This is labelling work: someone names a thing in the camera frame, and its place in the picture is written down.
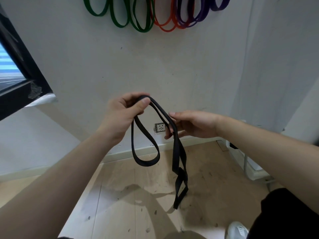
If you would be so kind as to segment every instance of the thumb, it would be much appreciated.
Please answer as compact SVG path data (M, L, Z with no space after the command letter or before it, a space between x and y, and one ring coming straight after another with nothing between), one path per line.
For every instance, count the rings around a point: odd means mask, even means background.
M145 97L142 100L135 103L132 107L128 108L128 110L130 110L132 117L144 111L144 109L147 108L150 102L151 100L148 97Z
M184 111L184 112L170 112L169 116L174 118L175 120L180 121L190 121L194 118L193 111Z

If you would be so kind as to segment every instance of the electrical socket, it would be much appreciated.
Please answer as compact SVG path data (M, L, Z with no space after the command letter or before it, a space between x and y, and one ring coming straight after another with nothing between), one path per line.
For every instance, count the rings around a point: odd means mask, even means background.
M165 124L163 122L155 123L154 131L155 133L165 132Z

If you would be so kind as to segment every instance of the hand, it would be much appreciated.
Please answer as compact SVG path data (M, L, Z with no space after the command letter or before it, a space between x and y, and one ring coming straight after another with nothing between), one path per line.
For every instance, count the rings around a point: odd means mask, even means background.
M150 104L151 100L148 97L134 104L141 95L149 96L149 93L126 93L108 102L106 116L97 133L107 138L107 142L112 147L122 141L134 116L143 114L144 109Z
M184 111L170 112L170 117L176 123L178 137L193 136L198 138L218 137L217 125L222 116L209 112ZM165 139L169 139L173 134L173 129L166 129Z

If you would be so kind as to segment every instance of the shoe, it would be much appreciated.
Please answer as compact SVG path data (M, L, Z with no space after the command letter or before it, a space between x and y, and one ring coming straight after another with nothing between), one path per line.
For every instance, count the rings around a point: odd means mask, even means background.
M243 224L234 221L228 226L226 239L246 239L248 232L248 229Z

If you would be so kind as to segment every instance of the wooden floor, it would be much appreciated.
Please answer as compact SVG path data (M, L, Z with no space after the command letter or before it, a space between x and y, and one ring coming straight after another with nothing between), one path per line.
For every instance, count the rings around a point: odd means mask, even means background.
M232 221L249 228L268 194L266 186L249 181L215 141L185 150L189 192L178 210L172 208L176 179L171 171L172 150L161 152L152 167L141 167L133 159L109 162L98 167L60 236L224 238ZM0 184L0 206L35 178Z

